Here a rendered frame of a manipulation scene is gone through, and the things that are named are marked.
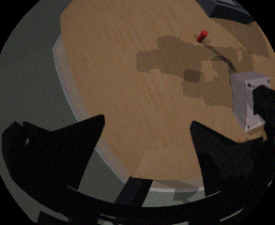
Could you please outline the dark red peg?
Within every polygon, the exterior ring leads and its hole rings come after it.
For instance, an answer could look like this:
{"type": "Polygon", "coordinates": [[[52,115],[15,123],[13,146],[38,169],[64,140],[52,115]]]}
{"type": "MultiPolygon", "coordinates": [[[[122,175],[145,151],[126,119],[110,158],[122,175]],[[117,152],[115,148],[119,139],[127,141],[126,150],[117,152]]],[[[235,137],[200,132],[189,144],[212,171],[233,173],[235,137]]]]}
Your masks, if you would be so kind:
{"type": "Polygon", "coordinates": [[[208,35],[208,32],[206,30],[202,30],[200,37],[198,37],[196,41],[201,42],[202,40],[204,40],[205,37],[207,37],[207,35],[208,35]]]}

